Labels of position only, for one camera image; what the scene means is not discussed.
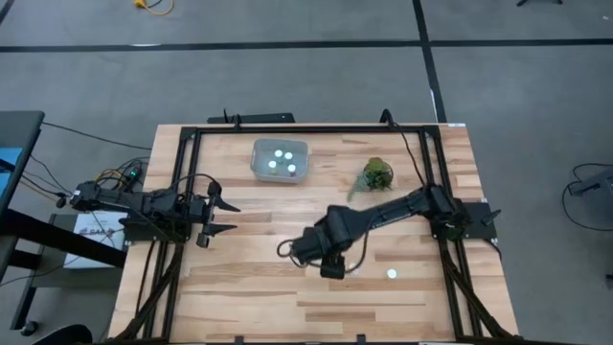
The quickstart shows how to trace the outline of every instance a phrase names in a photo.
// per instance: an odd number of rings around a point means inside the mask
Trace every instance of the clear plastic container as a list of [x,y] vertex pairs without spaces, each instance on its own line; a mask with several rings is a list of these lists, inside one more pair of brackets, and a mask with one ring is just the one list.
[[[279,161],[275,151],[281,150],[284,155],[291,152],[290,161]],[[276,161],[277,166],[272,173],[268,166]],[[295,176],[287,169],[289,165],[296,166]],[[258,139],[251,153],[251,171],[260,181],[300,183],[308,174],[308,145],[303,141],[285,139]]]

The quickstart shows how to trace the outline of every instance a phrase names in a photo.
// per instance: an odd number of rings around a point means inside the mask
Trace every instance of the desk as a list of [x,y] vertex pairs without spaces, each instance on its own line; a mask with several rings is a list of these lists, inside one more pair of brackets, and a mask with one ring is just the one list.
[[[158,127],[146,190],[170,185],[180,130],[174,125]],[[440,131],[454,196],[480,200],[483,191],[466,128],[441,125]],[[308,142],[306,180],[298,186],[256,180],[249,162],[258,138]],[[407,139],[423,169],[417,135],[407,134]],[[399,134],[206,134],[201,140],[196,172],[215,177],[224,199],[242,212],[216,212],[216,222],[234,223],[238,229],[213,238],[208,249],[195,245],[195,232],[185,244],[170,341],[232,341],[235,335],[244,335],[245,341],[355,341],[356,334],[365,334],[369,341],[453,339],[439,249],[423,218],[372,232],[365,264],[343,281],[322,279],[317,269],[297,268],[276,255],[280,241],[302,234],[329,204],[347,203],[347,191],[373,156],[393,167],[393,190],[358,193],[349,204],[352,208],[366,208],[418,188]],[[191,152],[189,145],[186,152]],[[433,145],[429,148],[435,157]],[[182,175],[189,160],[186,156]],[[194,191],[205,195],[208,183],[197,178]],[[350,249],[348,263],[357,261],[361,246],[359,241]],[[483,241],[465,241],[465,247],[476,293],[500,324],[516,333],[497,253]],[[134,315],[148,248],[149,243],[141,242],[128,250],[110,336],[122,331]],[[397,271],[396,279],[386,277],[389,268]],[[145,296],[152,275],[149,268]],[[162,296],[158,304],[153,335],[161,332],[166,300]],[[461,294],[459,300],[469,334]]]

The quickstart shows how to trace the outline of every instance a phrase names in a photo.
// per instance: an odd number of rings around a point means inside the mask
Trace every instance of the small potted plant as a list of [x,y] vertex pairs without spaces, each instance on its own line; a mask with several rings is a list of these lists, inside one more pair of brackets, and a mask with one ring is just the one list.
[[379,157],[368,160],[368,164],[360,175],[355,179],[352,189],[347,195],[347,201],[351,201],[355,192],[385,191],[392,189],[394,170]]

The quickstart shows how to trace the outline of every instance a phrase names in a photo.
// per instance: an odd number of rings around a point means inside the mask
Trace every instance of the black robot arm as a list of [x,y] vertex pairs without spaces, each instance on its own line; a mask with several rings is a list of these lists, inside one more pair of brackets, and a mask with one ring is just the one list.
[[469,223],[459,199],[449,197],[441,186],[429,185],[363,211],[330,205],[325,217],[313,227],[305,228],[303,236],[292,241],[289,255],[301,265],[321,259],[322,277],[343,279],[346,269],[341,254],[344,251],[367,232],[412,216],[424,216],[438,226],[454,230]]
[[214,224],[215,207],[233,212],[240,210],[221,198],[221,186],[216,181],[209,184],[208,197],[184,195],[173,189],[152,192],[120,192],[105,189],[94,181],[77,186],[69,203],[78,211],[127,212],[120,220],[126,229],[146,229],[160,241],[182,243],[190,238],[191,224],[201,223],[202,231],[196,244],[208,247],[209,238],[235,225]]

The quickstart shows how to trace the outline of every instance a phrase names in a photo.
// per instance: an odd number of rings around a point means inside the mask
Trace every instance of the wood plank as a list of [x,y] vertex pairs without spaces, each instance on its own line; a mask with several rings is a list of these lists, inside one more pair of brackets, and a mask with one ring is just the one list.
[[[158,127],[146,190],[170,184],[180,128]],[[466,200],[483,197],[466,128],[440,129],[454,195]],[[259,138],[308,142],[306,180],[298,186],[256,180],[249,162],[253,143]],[[422,171],[418,137],[408,134],[407,140]],[[432,140],[428,142],[436,172],[436,152]],[[347,191],[373,156],[392,165],[393,190],[357,193],[348,203]],[[216,222],[234,223],[238,228],[216,236],[208,249],[199,248],[193,239],[186,243],[170,341],[232,341],[238,334],[246,341],[260,342],[355,341],[356,334],[365,334],[371,341],[453,338],[439,248],[423,218],[405,219],[374,231],[364,264],[343,281],[322,279],[317,268],[298,268],[276,254],[279,242],[301,236],[305,226],[322,217],[330,204],[365,209],[418,188],[420,182],[399,135],[207,134],[202,138],[196,171],[217,178],[224,199],[242,212],[216,212]],[[195,192],[205,195],[208,183],[198,177]],[[196,231],[199,226],[194,227],[193,238]],[[465,247],[476,293],[504,327],[516,332],[497,253],[482,241],[465,241]],[[111,335],[133,317],[147,251],[148,243],[137,243],[128,251]],[[362,241],[358,241],[347,252],[347,263],[356,263],[361,251]],[[145,296],[156,253],[154,250]],[[397,271],[394,280],[387,278],[390,268]],[[160,332],[162,308],[155,316],[154,334]],[[466,307],[463,314],[466,324]]]

